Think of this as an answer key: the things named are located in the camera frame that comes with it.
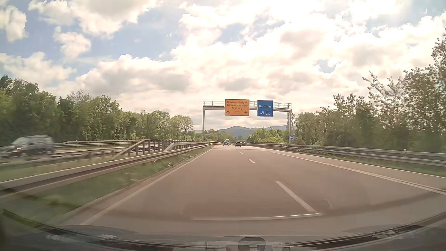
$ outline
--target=cloud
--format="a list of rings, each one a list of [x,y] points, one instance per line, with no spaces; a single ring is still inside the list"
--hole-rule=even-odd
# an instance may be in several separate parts
[[[5,0],[0,2],[0,30],[5,30],[9,42],[25,38],[26,14],[12,5],[2,7],[5,5]]]
[[[219,83],[219,86],[223,88],[225,91],[230,92],[240,92],[243,91],[249,87],[255,88],[256,87],[256,81],[251,78],[238,78],[226,82]]]
[[[352,21],[356,23],[364,23],[383,14],[395,14],[401,7],[397,0],[354,0],[347,5]]]
[[[75,69],[71,67],[57,65],[52,60],[46,59],[43,52],[35,52],[28,58],[0,53],[0,63],[15,78],[38,83],[41,88],[50,86],[53,82],[66,80],[70,74],[75,73]]]
[[[183,92],[190,85],[187,71],[178,67],[177,62],[132,58],[128,54],[116,61],[99,63],[76,81],[94,95],[113,97],[150,90]]]
[[[80,54],[91,49],[91,42],[82,34],[76,32],[61,33],[60,26],[54,31],[54,39],[62,44],[60,51],[69,59],[77,58]]]
[[[69,7],[68,1],[65,0],[31,0],[28,10],[37,10],[42,16],[42,20],[49,24],[72,25],[76,18],[73,9]]]
[[[123,23],[137,23],[138,16],[155,6],[156,0],[32,0],[28,10],[37,10],[51,24],[77,20],[84,33],[111,37]]]
[[[295,113],[314,112],[320,106],[333,107],[332,96],[336,93],[367,95],[367,82],[362,77],[368,77],[369,70],[381,79],[397,78],[404,69],[431,63],[432,47],[444,33],[446,13],[395,27],[382,24],[373,27],[369,22],[382,17],[398,18],[401,2],[159,2],[162,10],[157,9],[157,15],[182,15],[175,32],[182,34],[184,40],[171,50],[168,61],[138,57],[134,52],[114,59],[106,53],[95,54],[94,45],[91,58],[76,58],[90,50],[85,41],[88,39],[76,38],[81,36],[79,30],[94,36],[112,35],[126,23],[137,22],[144,12],[143,7],[147,5],[149,9],[154,2],[111,1],[109,7],[102,9],[103,0],[59,0],[42,2],[42,8],[35,9],[43,18],[51,18],[48,22],[79,24],[77,33],[59,31],[55,37],[66,46],[63,52],[67,56],[69,51],[73,53],[70,63],[83,67],[87,63],[92,65],[74,81],[67,81],[66,75],[59,77],[62,84],[52,90],[68,93],[80,88],[92,95],[116,98],[125,110],[162,109],[171,115],[191,116],[195,128],[200,129],[203,100],[274,99],[275,102],[293,103]],[[40,6],[35,0],[32,3]],[[60,13],[66,13],[66,20],[50,14],[50,4],[65,8],[67,11]],[[222,34],[228,36],[225,32],[230,29],[237,37],[224,40]],[[130,40],[132,46],[135,38]],[[224,117],[221,112],[206,111],[206,129],[286,123],[282,113],[265,119],[255,115]]]

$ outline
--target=mountain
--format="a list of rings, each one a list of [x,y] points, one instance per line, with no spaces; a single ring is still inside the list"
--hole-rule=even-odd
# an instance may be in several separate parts
[[[252,134],[256,129],[260,129],[259,127],[253,127],[253,128],[247,128],[244,126],[233,126],[225,129],[219,129],[217,131],[222,132],[225,131],[227,133],[232,134],[234,137],[242,136],[243,138],[246,138],[249,134]],[[281,129],[285,130],[286,125],[277,125],[273,126],[273,129]],[[195,130],[196,133],[201,133],[201,130]]]

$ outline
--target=dark suv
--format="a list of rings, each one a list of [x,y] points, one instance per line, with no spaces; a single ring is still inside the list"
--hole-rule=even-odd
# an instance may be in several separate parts
[[[54,153],[54,141],[47,135],[26,136],[16,139],[9,146],[0,148],[0,156],[24,156]]]

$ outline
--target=small blue sign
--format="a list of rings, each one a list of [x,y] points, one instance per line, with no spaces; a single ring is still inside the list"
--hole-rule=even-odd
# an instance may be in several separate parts
[[[272,100],[257,100],[257,116],[258,117],[272,117],[273,116]]]

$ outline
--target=highway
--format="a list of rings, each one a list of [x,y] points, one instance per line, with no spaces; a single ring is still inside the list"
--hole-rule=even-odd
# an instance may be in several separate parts
[[[144,234],[338,237],[443,213],[444,188],[446,178],[437,176],[218,145],[60,225]],[[360,227],[370,228],[353,230]]]

